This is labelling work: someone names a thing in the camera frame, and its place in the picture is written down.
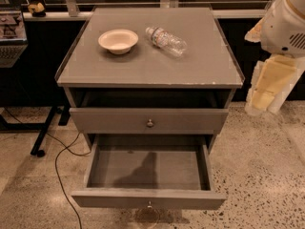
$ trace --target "speckled floor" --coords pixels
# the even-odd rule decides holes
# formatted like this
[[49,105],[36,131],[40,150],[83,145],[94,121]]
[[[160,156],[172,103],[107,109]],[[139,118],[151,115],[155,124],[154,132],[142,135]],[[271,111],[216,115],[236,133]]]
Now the speckled floor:
[[[214,185],[228,199],[216,211],[160,210],[159,220],[136,209],[80,208],[70,193],[83,186],[89,158],[65,151],[58,158],[64,188],[83,228],[305,228],[305,102],[286,102],[277,115],[248,116],[232,103],[227,122],[210,154]],[[9,108],[24,122],[40,122],[48,108]],[[4,111],[8,122],[14,119]],[[70,119],[49,134],[70,144],[77,131]],[[46,135],[44,157],[31,156],[38,133],[0,134],[0,228],[79,228],[67,203],[54,162],[63,146]],[[71,149],[89,149],[80,136]]]

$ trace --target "electrical cord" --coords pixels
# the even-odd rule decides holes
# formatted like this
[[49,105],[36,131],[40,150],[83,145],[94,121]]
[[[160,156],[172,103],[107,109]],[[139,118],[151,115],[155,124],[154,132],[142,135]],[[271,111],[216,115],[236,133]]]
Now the electrical cord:
[[[7,108],[4,108],[4,109],[5,109],[5,111],[6,111],[13,119],[15,119],[16,121],[18,121],[20,124],[24,125],[25,127],[29,127],[29,126],[27,126],[26,123],[23,123],[23,122],[20,121],[18,118],[16,118]],[[78,212],[76,211],[75,207],[73,206],[73,204],[70,202],[70,200],[69,200],[69,198],[68,198],[68,196],[67,196],[67,194],[66,194],[66,191],[65,191],[65,188],[64,188],[62,179],[61,179],[61,177],[60,177],[60,175],[59,175],[57,161],[58,161],[58,158],[60,157],[60,155],[61,155],[64,151],[66,151],[66,150],[68,150],[68,151],[69,151],[71,154],[73,154],[74,156],[87,156],[88,154],[91,153],[91,151],[89,151],[89,152],[87,152],[87,153],[85,153],[85,154],[77,154],[77,153],[73,152],[72,150],[70,150],[70,147],[71,147],[72,145],[74,145],[74,143],[75,143],[76,140],[78,139],[80,133],[77,134],[75,140],[74,140],[71,144],[69,144],[68,146],[66,146],[66,145],[64,144],[64,142],[62,142],[62,141],[61,141],[60,139],[58,139],[57,137],[55,137],[55,136],[53,136],[53,135],[50,135],[50,134],[48,134],[48,133],[47,133],[47,135],[50,136],[51,138],[55,139],[56,141],[58,141],[60,144],[62,144],[62,145],[65,147],[65,148],[62,149],[62,150],[57,154],[57,156],[56,156],[56,159],[55,159],[55,171],[56,171],[56,174],[57,174],[57,177],[58,177],[59,184],[60,184],[60,186],[61,186],[62,192],[63,192],[63,194],[64,194],[64,196],[65,196],[67,202],[69,203],[69,205],[71,206],[72,210],[74,211],[74,213],[75,213],[76,216],[77,216],[78,223],[79,223],[79,228],[82,229],[83,227],[82,227],[81,218],[80,218]]]

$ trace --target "white bowl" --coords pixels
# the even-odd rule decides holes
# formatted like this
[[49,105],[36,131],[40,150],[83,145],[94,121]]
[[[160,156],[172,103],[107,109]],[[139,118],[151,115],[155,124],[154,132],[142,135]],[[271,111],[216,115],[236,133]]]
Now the white bowl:
[[99,45],[113,54],[128,52],[137,41],[137,34],[128,30],[107,31],[98,38]]

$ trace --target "plastic bottle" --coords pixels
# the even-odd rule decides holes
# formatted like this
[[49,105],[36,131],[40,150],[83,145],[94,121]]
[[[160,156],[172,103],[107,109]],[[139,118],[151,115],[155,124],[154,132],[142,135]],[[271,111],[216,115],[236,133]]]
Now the plastic bottle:
[[159,27],[147,27],[146,34],[155,46],[180,57],[187,50],[187,43]]

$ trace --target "drawer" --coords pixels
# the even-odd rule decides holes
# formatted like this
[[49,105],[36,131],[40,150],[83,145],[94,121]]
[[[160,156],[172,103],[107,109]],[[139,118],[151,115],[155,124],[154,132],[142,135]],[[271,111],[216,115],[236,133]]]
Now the drawer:
[[132,135],[99,135],[85,188],[71,196],[81,207],[219,208],[226,196],[214,191],[204,138],[198,144],[189,135],[163,137],[166,145],[158,145],[153,135],[135,136],[137,141],[126,145]]
[[218,134],[227,109],[71,108],[80,132],[92,134]]

